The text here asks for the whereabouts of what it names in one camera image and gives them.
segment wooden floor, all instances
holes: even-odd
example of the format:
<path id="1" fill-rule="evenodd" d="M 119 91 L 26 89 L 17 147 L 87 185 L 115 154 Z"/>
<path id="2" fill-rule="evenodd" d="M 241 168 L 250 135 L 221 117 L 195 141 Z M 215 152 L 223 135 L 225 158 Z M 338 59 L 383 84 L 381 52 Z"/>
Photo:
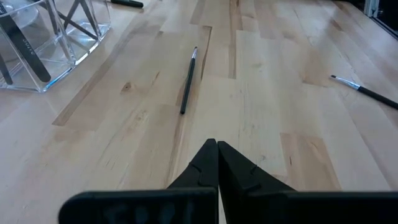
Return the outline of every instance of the wooden floor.
<path id="1" fill-rule="evenodd" d="M 145 0 L 46 94 L 0 91 L 0 223 L 84 190 L 161 189 L 208 138 L 297 190 L 397 190 L 398 42 L 346 2 Z M 179 115 L 190 56 L 198 60 Z"/>

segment wooden table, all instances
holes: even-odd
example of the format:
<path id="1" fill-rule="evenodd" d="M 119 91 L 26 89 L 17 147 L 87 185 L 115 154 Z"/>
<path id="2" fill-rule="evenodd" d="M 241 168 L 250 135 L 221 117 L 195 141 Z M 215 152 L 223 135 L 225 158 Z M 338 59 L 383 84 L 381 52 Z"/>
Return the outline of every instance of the wooden table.
<path id="1" fill-rule="evenodd" d="M 161 189 L 207 138 L 297 190 L 398 189 L 398 42 L 346 2 L 146 0 L 46 94 L 0 91 L 1 223 L 84 190 Z M 198 59 L 179 115 L 190 56 Z"/>

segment wood grain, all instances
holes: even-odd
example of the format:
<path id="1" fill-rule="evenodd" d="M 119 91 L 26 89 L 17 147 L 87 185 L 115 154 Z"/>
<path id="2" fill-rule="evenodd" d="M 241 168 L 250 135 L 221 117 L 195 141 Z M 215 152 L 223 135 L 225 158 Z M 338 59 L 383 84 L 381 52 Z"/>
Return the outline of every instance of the wood grain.
<path id="1" fill-rule="evenodd" d="M 143 2 L 110 4 L 107 38 L 46 94 L 0 91 L 0 223 L 56 223 L 85 190 L 164 188 L 208 138 L 298 190 L 398 189 L 398 112 L 329 79 L 398 101 L 398 42 L 361 11 Z"/>

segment clear acrylic organizer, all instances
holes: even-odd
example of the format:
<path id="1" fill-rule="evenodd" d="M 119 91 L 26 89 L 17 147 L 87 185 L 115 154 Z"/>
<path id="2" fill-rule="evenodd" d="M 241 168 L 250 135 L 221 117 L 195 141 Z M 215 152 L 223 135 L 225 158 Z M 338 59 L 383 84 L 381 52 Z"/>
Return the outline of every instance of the clear acrylic organizer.
<path id="1" fill-rule="evenodd" d="M 111 27 L 106 0 L 55 0 L 76 65 L 97 48 Z"/>
<path id="2" fill-rule="evenodd" d="M 0 88 L 45 92 L 75 66 L 53 0 L 0 0 Z"/>

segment acrylic container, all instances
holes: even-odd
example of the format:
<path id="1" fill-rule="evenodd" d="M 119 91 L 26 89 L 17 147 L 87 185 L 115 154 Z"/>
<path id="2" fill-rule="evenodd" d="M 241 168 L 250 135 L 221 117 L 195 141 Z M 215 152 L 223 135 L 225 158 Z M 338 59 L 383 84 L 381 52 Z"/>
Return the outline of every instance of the acrylic container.
<path id="1" fill-rule="evenodd" d="M 0 88 L 45 92 L 75 62 L 53 0 L 0 1 Z"/>
<path id="2" fill-rule="evenodd" d="M 97 48 L 111 27 L 106 0 L 55 0 L 76 65 Z"/>

